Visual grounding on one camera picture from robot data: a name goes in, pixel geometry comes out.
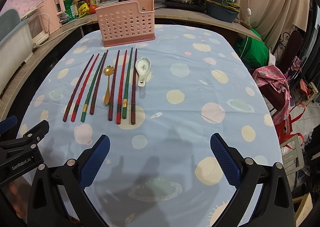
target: red chopstick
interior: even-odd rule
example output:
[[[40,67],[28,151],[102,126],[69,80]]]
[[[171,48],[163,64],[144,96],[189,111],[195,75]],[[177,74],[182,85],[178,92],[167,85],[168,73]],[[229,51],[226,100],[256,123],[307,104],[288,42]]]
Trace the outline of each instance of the red chopstick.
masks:
[[[78,88],[80,86],[81,80],[82,80],[82,78],[83,78],[83,76],[84,76],[84,74],[85,74],[85,72],[86,72],[86,70],[87,70],[87,68],[88,68],[88,66],[89,66],[89,64],[90,64],[90,62],[91,62],[93,57],[94,57],[94,54],[91,56],[90,60],[88,61],[87,66],[84,68],[84,70],[83,70],[83,72],[82,72],[82,74],[81,74],[81,76],[80,76],[80,78],[79,78],[79,80],[77,82],[77,85],[75,86],[75,88],[73,90],[73,93],[72,93],[72,95],[70,97],[70,100],[68,102],[66,111],[65,111],[63,119],[62,119],[63,122],[66,122],[67,119],[68,119],[68,115],[69,115],[69,111],[71,109],[72,102],[73,102],[73,100],[74,100],[74,98],[76,96],[76,93],[77,93],[77,90],[78,90]]]
[[[134,56],[133,63],[133,77],[132,77],[132,95],[131,95],[131,124],[135,125],[136,123],[136,62],[137,62],[137,53],[138,49],[136,48],[136,53]]]
[[[112,121],[112,119],[113,119],[113,99],[115,98],[115,84],[116,84],[116,75],[117,75],[119,54],[120,54],[120,50],[118,50],[115,70],[113,72],[113,77],[112,77],[112,85],[111,85],[110,101],[109,101],[109,114],[108,114],[109,121]]]
[[[119,86],[119,95],[118,95],[118,104],[117,104],[117,115],[116,115],[116,123],[118,125],[121,124],[121,106],[122,106],[122,90],[123,90],[123,78],[124,78],[124,70],[125,70],[125,60],[127,58],[127,52],[125,51],[123,64],[122,64],[122,72],[120,78],[120,86]]]
[[[91,72],[92,72],[92,69],[93,69],[94,65],[96,64],[96,61],[97,61],[98,57],[99,57],[99,53],[97,54],[97,57],[96,57],[95,60],[93,61],[92,65],[91,65],[91,68],[90,68],[90,70],[89,70],[89,72],[88,72],[88,74],[87,74],[87,77],[85,77],[85,80],[84,80],[83,85],[82,85],[82,87],[81,87],[81,90],[80,90],[78,99],[77,99],[77,101],[76,101],[75,108],[73,109],[73,113],[72,113],[72,116],[71,116],[71,121],[72,121],[72,122],[75,122],[75,120],[76,120],[76,115],[77,115],[78,108],[79,108],[79,105],[80,105],[80,101],[81,101],[81,98],[82,98],[82,95],[83,95],[83,92],[84,92],[84,88],[85,88],[85,86],[87,85],[87,82],[88,82],[88,80],[89,80],[90,74],[91,74]]]
[[[102,74],[102,71],[103,71],[104,63],[105,63],[107,55],[108,55],[108,51],[109,50],[107,50],[107,53],[105,54],[105,56],[103,58],[102,65],[101,65],[101,68],[100,68],[100,71],[99,71],[99,74],[98,74],[98,78],[97,78],[97,81],[96,81],[96,86],[94,87],[94,92],[93,92],[93,96],[92,96],[92,100],[91,100],[91,106],[90,106],[90,115],[94,114],[94,108],[95,108],[95,105],[96,105],[96,100],[97,100],[97,95],[98,95],[98,88],[99,88],[99,84],[100,84],[101,74]]]

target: chopstick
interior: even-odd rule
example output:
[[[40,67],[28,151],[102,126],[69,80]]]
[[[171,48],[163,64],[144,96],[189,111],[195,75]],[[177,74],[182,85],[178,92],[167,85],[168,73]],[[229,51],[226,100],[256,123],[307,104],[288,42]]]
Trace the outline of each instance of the chopstick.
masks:
[[[96,105],[96,100],[97,100],[97,95],[98,95],[98,88],[99,88],[99,84],[100,84],[100,79],[101,79],[104,63],[105,63],[107,55],[108,55],[108,51],[109,50],[107,50],[107,53],[105,53],[105,56],[103,58],[103,62],[102,62],[102,65],[100,67],[100,71],[99,71],[99,75],[98,75],[98,78],[97,78],[96,86],[94,87],[94,92],[93,92],[93,96],[92,96],[92,100],[91,100],[91,106],[90,106],[90,115],[94,114],[94,108],[95,108],[95,105]]]
[[[82,74],[81,74],[81,76],[80,76],[80,78],[79,78],[74,90],[73,90],[73,93],[71,94],[70,100],[68,102],[66,111],[65,111],[63,119],[62,119],[63,122],[66,122],[67,119],[68,119],[68,115],[69,115],[69,111],[71,109],[72,102],[73,102],[73,100],[74,100],[74,98],[76,96],[76,93],[77,93],[77,90],[78,90],[78,88],[80,86],[81,80],[82,80],[82,78],[83,78],[83,76],[84,76],[84,74],[85,74],[85,72],[86,72],[86,70],[87,70],[87,68],[88,68],[88,66],[89,66],[89,64],[90,64],[90,62],[91,62],[93,57],[94,57],[94,54],[91,56],[90,60],[88,61],[86,67],[84,68],[84,70],[83,70],[83,72],[82,72]]]
[[[88,91],[88,94],[87,94],[87,98],[84,102],[84,106],[83,106],[83,110],[82,110],[82,115],[81,115],[81,122],[84,122],[85,121],[85,117],[87,115],[87,110],[88,110],[88,105],[89,105],[89,102],[90,102],[90,98],[91,98],[91,94],[92,94],[92,90],[93,90],[93,86],[94,86],[94,83],[96,82],[96,79],[97,79],[97,76],[98,76],[98,73],[99,73],[99,70],[100,70],[100,67],[101,67],[101,64],[104,60],[104,57],[106,56],[106,53],[103,54],[102,58],[101,58],[101,61],[98,65],[98,68],[94,74],[94,77],[92,79],[92,82],[91,82],[91,85],[90,85],[90,88],[89,88],[89,91]]]
[[[122,106],[122,118],[127,118],[127,102],[128,102],[128,91],[129,91],[129,80],[130,80],[130,69],[131,69],[131,59],[132,59],[133,47],[131,48],[130,59],[128,64],[127,78],[125,80],[124,87],[124,97],[123,97],[123,106]]]
[[[127,58],[127,52],[125,51],[123,64],[122,64],[122,72],[120,77],[120,86],[119,86],[119,94],[118,94],[118,104],[117,104],[117,115],[116,115],[116,123],[118,125],[121,124],[121,102],[122,102],[122,90],[123,90],[123,78],[124,78],[124,69],[125,69],[125,60]]]
[[[79,108],[80,101],[81,101],[81,98],[82,98],[82,95],[83,95],[83,92],[84,92],[85,85],[86,85],[87,82],[88,82],[88,79],[89,79],[89,77],[90,77],[90,74],[91,74],[91,72],[92,72],[92,69],[93,69],[94,65],[95,65],[96,62],[97,62],[98,57],[99,57],[99,53],[97,54],[97,57],[96,57],[95,60],[93,61],[92,65],[91,65],[91,68],[90,68],[90,70],[89,70],[89,72],[88,72],[88,74],[87,74],[87,77],[85,77],[85,80],[84,80],[84,82],[83,82],[83,85],[82,85],[82,87],[81,87],[79,96],[78,96],[77,101],[76,101],[75,108],[73,109],[73,113],[72,113],[72,116],[71,116],[71,121],[72,121],[72,122],[75,122],[75,120],[76,120],[76,115],[77,115],[77,112],[78,112],[78,108]]]
[[[120,54],[120,50],[118,50],[115,70],[113,72],[113,77],[112,77],[112,85],[111,85],[110,101],[109,101],[109,114],[108,114],[109,121],[112,121],[112,119],[113,119],[113,99],[115,96],[115,84],[116,84],[116,75],[117,75],[117,69],[118,69],[119,54]]]
[[[137,53],[138,49],[136,48],[133,64],[133,77],[132,77],[132,94],[131,94],[131,124],[135,125],[136,123],[136,62],[137,62]]]

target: pink plastic utensil holder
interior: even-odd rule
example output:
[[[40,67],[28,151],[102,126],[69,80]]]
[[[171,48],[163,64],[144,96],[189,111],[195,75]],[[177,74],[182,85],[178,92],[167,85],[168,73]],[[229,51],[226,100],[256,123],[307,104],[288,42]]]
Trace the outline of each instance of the pink plastic utensil holder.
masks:
[[[103,46],[117,46],[154,40],[153,0],[131,0],[96,9]]]

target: food package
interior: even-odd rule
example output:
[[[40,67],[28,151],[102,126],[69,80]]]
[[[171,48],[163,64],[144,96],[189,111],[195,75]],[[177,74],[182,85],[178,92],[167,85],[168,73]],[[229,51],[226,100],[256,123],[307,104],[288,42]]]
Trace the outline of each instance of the food package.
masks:
[[[79,7],[79,18],[84,17],[89,14],[89,7],[87,3],[84,3],[82,6]]]

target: white storage box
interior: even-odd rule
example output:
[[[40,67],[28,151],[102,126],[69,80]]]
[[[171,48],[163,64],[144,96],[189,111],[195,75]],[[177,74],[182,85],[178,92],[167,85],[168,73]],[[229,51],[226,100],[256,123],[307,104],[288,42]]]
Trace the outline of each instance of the white storage box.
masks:
[[[27,62],[32,54],[32,37],[26,19],[0,41],[0,93],[20,65]]]

